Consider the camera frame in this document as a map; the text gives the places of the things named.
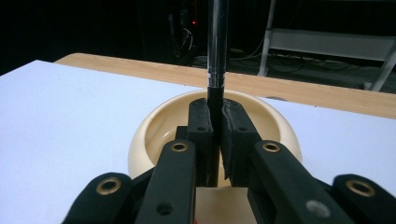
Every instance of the dark background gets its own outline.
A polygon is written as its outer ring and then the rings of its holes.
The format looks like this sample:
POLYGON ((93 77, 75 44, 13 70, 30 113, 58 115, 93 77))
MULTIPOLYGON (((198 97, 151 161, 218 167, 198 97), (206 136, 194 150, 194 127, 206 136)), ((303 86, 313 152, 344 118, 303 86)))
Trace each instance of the dark background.
MULTIPOLYGON (((207 2, 202 0, 2 1, 0 75, 33 60, 54 62, 75 52, 184 63, 172 55, 167 21, 171 11, 177 14, 177 6, 188 6, 189 20, 198 20, 191 54, 205 51, 207 2)), ((258 47, 268 7, 263 0, 230 1, 230 48, 249 54, 258 47)), ((396 4, 278 0, 274 26, 396 35, 396 4)))

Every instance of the cream bowl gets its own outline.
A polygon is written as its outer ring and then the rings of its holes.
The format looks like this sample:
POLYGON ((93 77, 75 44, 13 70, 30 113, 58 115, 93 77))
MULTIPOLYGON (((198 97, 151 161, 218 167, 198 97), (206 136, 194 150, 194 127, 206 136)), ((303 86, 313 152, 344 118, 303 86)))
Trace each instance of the cream bowl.
MULTIPOLYGON (((241 104, 262 139, 285 145, 297 160, 302 153, 294 130, 286 119, 264 101, 238 91, 225 91, 224 97, 241 104)), ((192 91, 159 105, 142 121, 134 134, 128 155, 128 169, 135 178, 156 164, 163 145, 175 139, 177 126, 187 126, 190 102, 206 98, 206 91, 192 91)), ((224 168, 219 163, 219 186, 227 186, 224 168)))

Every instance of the metal rod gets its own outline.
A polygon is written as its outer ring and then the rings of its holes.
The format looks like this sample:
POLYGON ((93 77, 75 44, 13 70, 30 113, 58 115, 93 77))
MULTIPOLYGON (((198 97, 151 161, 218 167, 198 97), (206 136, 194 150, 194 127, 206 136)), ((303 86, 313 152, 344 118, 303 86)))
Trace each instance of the metal rod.
POLYGON ((207 45, 207 105, 214 131, 210 153, 209 187, 216 187, 219 178, 219 144, 227 58, 228 0, 209 0, 207 45))

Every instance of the white table surface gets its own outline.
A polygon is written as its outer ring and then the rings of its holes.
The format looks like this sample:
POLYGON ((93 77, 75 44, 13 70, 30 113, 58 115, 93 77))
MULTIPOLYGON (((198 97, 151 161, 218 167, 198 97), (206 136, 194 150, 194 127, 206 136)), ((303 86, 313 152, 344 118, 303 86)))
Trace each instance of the white table surface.
MULTIPOLYGON (((0 223, 62 222, 93 178, 128 173, 152 109, 195 90, 40 61, 1 76, 0 223)), ((396 195, 396 119, 263 100, 289 121, 314 177, 363 175, 396 195)))

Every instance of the wooden table edge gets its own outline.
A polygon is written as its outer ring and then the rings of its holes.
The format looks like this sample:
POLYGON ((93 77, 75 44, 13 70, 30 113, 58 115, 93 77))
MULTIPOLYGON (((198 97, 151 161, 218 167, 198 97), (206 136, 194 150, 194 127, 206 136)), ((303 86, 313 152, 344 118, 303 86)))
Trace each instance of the wooden table edge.
MULTIPOLYGON (((200 88, 206 88, 207 81, 205 69, 85 53, 73 53, 55 63, 200 88)), ((226 74, 225 87, 260 97, 396 119, 396 94, 236 73, 226 74)))

